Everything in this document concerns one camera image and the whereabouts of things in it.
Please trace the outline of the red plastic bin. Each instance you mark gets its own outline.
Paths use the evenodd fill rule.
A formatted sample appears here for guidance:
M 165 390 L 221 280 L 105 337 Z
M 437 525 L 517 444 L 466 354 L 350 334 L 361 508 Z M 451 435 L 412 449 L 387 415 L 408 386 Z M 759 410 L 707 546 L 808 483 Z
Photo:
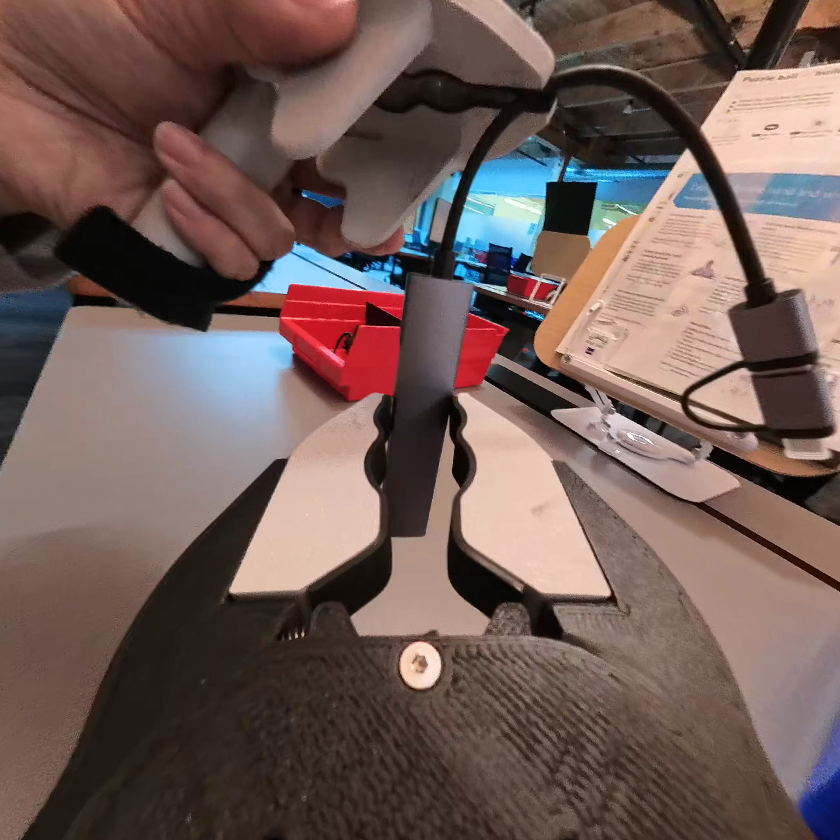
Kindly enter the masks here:
M 561 276 L 552 274 L 533 275 L 512 271 L 507 279 L 507 291 L 530 301 L 544 302 L 550 306 L 567 284 Z
M 401 292 L 296 283 L 281 308 L 279 332 L 295 355 L 346 400 L 393 395 L 404 299 Z M 455 389 L 483 382 L 507 333 L 469 311 Z

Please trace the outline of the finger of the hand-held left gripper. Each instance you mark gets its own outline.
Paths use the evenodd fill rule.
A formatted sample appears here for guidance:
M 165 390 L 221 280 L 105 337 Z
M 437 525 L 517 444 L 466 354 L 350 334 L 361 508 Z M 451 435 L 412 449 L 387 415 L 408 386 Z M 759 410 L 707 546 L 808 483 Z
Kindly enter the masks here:
M 322 98 L 315 107 L 317 169 L 341 186 L 343 207 L 318 224 L 319 251 L 397 251 L 404 223 L 452 174 L 461 171 L 483 132 L 501 113 L 470 108 L 444 114 L 427 106 L 406 113 Z
M 428 147 L 451 158 L 476 116 L 436 114 L 428 106 L 392 113 L 375 106 L 400 76 L 443 71 L 470 84 L 541 88 L 553 68 L 544 40 L 506 3 L 361 1 L 355 37 L 333 58 L 287 74 L 266 71 L 276 102 L 269 136 L 290 160 L 360 140 L 407 151 Z

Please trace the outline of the blue cloth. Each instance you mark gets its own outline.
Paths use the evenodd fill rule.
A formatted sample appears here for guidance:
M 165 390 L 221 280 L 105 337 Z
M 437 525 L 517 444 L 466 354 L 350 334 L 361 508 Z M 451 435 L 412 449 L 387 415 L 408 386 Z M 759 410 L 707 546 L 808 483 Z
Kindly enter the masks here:
M 839 838 L 839 730 L 823 748 L 801 795 L 800 812 L 818 839 Z

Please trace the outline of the tan cardboard panel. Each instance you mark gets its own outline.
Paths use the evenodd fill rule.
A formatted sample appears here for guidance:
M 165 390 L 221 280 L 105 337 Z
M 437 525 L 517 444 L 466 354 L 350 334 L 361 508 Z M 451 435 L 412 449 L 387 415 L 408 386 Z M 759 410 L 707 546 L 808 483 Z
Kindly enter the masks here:
M 592 250 L 588 236 L 543 230 L 537 237 L 531 273 L 570 280 Z

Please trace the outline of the white instruction sheet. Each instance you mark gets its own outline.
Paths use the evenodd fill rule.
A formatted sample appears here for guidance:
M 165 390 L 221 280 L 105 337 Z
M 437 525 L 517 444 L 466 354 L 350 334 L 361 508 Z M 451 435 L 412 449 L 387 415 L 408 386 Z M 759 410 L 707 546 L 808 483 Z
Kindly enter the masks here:
M 740 71 L 702 130 L 728 175 L 839 175 L 839 64 Z

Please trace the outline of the person's left hand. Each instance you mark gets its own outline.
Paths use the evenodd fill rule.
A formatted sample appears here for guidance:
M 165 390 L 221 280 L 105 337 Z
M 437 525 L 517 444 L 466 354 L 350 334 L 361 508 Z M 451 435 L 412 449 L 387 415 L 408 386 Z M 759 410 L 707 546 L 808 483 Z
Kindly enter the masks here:
M 179 238 L 250 279 L 299 242 L 349 252 L 341 196 L 311 162 L 271 193 L 196 135 L 240 66 L 293 69 L 341 51 L 355 2 L 2 2 L 2 241 L 14 248 L 93 207 L 131 221 L 162 189 Z

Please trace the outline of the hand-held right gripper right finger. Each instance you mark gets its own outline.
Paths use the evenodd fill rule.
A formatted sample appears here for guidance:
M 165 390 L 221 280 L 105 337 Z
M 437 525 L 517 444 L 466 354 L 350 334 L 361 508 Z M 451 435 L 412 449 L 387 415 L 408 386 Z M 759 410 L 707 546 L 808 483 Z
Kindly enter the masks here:
M 603 606 L 613 588 L 555 464 L 527 432 L 474 396 L 453 398 L 458 485 L 448 578 L 484 616 L 501 605 L 555 618 L 557 605 Z

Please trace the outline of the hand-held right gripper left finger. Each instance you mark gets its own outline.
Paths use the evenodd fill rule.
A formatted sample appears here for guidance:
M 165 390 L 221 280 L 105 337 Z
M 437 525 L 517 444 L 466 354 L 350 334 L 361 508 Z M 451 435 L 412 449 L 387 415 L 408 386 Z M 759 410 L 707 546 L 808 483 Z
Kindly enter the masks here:
M 289 597 L 351 615 L 392 572 L 383 481 L 392 399 L 372 394 L 307 436 L 287 460 L 229 586 L 236 601 Z

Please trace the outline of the white printed cardboard box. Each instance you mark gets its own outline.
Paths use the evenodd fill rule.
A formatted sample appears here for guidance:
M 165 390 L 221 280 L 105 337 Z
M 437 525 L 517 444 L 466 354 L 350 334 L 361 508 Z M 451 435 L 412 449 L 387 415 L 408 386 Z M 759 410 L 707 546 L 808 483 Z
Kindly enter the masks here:
M 729 181 L 779 291 L 802 289 L 838 409 L 838 165 L 741 159 Z M 742 269 L 709 187 L 674 169 L 557 351 L 677 397 L 734 362 Z

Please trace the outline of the grey USB plug adapter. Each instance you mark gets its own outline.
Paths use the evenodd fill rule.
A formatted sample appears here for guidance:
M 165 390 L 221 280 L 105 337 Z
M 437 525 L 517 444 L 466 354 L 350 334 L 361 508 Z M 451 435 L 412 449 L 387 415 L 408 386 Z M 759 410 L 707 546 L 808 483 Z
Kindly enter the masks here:
M 679 398 L 682 413 L 693 424 L 721 433 L 776 438 L 788 459 L 830 461 L 837 378 L 821 361 L 804 292 L 786 290 L 762 305 L 738 304 L 728 319 L 740 359 L 686 388 Z M 701 418 L 693 395 L 739 371 L 749 374 L 760 423 L 723 425 Z

